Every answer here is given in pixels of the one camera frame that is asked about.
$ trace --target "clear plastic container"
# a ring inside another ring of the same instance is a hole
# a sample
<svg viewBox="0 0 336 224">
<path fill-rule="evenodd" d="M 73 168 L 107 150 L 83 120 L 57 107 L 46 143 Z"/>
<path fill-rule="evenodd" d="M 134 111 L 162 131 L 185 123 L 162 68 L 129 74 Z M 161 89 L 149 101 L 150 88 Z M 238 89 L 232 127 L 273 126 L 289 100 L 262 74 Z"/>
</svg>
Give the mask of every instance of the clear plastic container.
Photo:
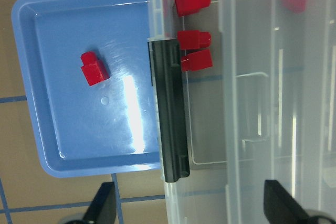
<svg viewBox="0 0 336 224">
<path fill-rule="evenodd" d="M 191 173 L 166 183 L 170 224 L 267 223 L 265 179 L 336 218 L 336 0 L 212 0 L 178 18 L 149 0 L 152 40 L 212 34 L 214 66 L 184 76 Z"/>
</svg>

